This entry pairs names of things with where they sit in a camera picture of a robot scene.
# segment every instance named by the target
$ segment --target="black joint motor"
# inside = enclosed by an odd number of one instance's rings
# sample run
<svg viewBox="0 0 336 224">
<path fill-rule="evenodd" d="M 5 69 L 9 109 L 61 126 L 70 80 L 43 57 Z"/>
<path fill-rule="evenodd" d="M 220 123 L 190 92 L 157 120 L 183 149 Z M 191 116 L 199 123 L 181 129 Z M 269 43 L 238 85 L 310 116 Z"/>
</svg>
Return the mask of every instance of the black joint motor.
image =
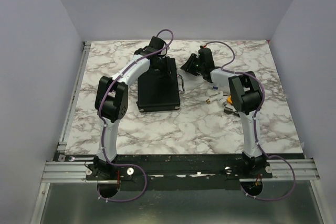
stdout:
<svg viewBox="0 0 336 224">
<path fill-rule="evenodd" d="M 202 75 L 203 79 L 207 82 L 211 81 L 211 71 L 216 69 L 215 62 L 212 56 L 212 52 L 209 48 L 201 47 L 198 51 L 198 55 L 191 54 L 188 61 L 181 66 L 181 69 L 194 75 Z"/>
<path fill-rule="evenodd" d="M 241 74 L 229 78 L 232 104 L 236 111 L 248 115 L 256 110 L 261 103 L 261 89 L 258 82 L 250 76 Z"/>
<path fill-rule="evenodd" d="M 113 80 L 110 77 L 103 76 L 100 78 L 96 101 L 94 103 L 96 110 L 99 110 L 101 101 L 112 82 Z M 125 116 L 127 108 L 128 85 L 124 82 L 115 82 L 103 104 L 101 115 L 114 123 L 116 120 L 122 119 Z"/>
</svg>

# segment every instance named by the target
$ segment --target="white marble tabletop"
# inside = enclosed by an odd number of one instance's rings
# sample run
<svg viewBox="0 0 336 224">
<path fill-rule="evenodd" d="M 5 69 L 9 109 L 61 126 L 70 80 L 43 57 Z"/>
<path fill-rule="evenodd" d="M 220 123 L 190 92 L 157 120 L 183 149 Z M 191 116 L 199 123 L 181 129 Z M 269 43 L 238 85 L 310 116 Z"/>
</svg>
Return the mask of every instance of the white marble tabletop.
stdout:
<svg viewBox="0 0 336 224">
<path fill-rule="evenodd" d="M 94 109 L 99 79 L 123 68 L 134 51 L 149 41 L 93 42 L 71 125 L 66 154 L 95 154 L 100 126 Z M 297 132 L 287 105 L 277 70 L 266 41 L 226 41 L 236 52 L 227 68 L 251 70 L 265 86 L 266 101 L 261 110 L 261 144 L 267 153 L 302 153 Z M 176 59 L 178 73 L 184 77 L 185 93 L 181 108 L 171 112 L 140 113 L 136 105 L 137 85 L 129 91 L 129 107 L 121 120 L 118 154 L 213 154 L 241 153 L 243 131 L 240 118 L 223 113 L 216 101 L 205 100 L 218 94 L 212 85 L 185 73 L 180 67 L 202 41 L 174 41 L 168 55 Z M 216 66 L 228 62 L 232 53 L 223 45 L 211 44 Z"/>
</svg>

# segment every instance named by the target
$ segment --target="gray wall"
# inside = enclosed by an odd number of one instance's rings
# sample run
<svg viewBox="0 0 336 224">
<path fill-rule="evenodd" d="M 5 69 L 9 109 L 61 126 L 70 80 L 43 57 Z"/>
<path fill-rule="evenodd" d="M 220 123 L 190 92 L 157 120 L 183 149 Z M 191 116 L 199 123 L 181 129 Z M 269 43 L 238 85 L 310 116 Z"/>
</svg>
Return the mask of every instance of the gray wall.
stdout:
<svg viewBox="0 0 336 224">
<path fill-rule="evenodd" d="M 270 43 L 304 152 L 316 161 L 334 220 L 335 38 L 335 0 L 293 0 Z"/>
<path fill-rule="evenodd" d="M 292 0 L 61 0 L 85 40 L 269 39 Z"/>
<path fill-rule="evenodd" d="M 60 0 L 0 7 L 0 222 L 29 223 L 83 45 Z"/>
</svg>

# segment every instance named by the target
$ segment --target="black box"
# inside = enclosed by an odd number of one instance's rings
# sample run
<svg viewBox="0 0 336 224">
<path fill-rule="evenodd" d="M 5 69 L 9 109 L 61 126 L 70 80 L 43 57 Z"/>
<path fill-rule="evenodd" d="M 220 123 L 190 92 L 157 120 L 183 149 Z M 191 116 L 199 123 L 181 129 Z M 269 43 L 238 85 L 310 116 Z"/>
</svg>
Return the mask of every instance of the black box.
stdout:
<svg viewBox="0 0 336 224">
<path fill-rule="evenodd" d="M 138 78 L 138 109 L 140 112 L 170 111 L 180 108 L 176 63 L 169 58 L 171 74 L 149 69 Z"/>
</svg>

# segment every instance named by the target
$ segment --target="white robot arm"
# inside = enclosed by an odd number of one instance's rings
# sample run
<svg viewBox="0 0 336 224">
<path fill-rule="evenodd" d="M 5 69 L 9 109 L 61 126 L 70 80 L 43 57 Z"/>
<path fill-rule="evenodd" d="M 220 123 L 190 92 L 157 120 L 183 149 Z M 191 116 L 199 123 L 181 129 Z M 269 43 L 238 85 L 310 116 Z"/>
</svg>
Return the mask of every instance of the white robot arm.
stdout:
<svg viewBox="0 0 336 224">
<path fill-rule="evenodd" d="M 150 60 L 146 58 L 139 60 L 141 57 L 143 56 L 134 55 L 130 63 L 128 63 L 121 71 L 119 71 L 118 73 L 112 76 L 112 80 L 114 80 L 117 76 L 119 76 L 120 73 L 124 72 L 125 69 L 127 69 L 135 61 L 137 63 L 132 65 L 128 69 L 128 71 L 125 74 L 123 74 L 123 76 L 118 80 L 119 83 L 124 83 L 127 88 L 132 86 L 135 83 L 135 81 L 138 79 L 138 77 L 142 75 L 143 73 L 145 73 L 150 67 Z M 126 110 L 127 110 L 127 105 L 120 108 L 120 112 L 123 113 L 123 115 L 126 113 Z M 114 158 L 117 155 L 116 143 L 117 143 L 118 127 L 119 127 L 120 120 L 121 119 L 116 119 L 114 122 L 112 122 L 113 120 L 108 120 L 108 119 L 106 120 L 107 127 L 104 131 L 103 137 L 105 139 L 104 147 L 106 149 L 106 154 L 109 160 L 114 160 Z M 104 122 L 102 119 L 100 119 L 99 121 L 100 121 L 100 126 L 101 126 L 100 134 L 103 134 Z M 102 152 L 101 141 L 99 141 L 99 149 L 97 152 L 97 156 L 101 160 L 105 160 L 104 154 Z"/>
<path fill-rule="evenodd" d="M 211 81 L 216 87 L 229 87 L 229 78 L 236 76 L 233 73 L 228 73 L 222 71 L 220 68 L 217 68 L 210 72 Z M 256 144 L 254 136 L 254 126 L 253 126 L 253 115 L 254 111 L 251 111 L 248 115 L 244 112 L 238 112 L 242 125 L 243 125 L 243 135 L 244 135 L 244 153 L 249 158 L 261 156 L 263 153 Z M 256 128 L 257 136 L 260 139 L 260 123 L 259 123 L 260 112 L 257 112 L 256 115 Z"/>
</svg>

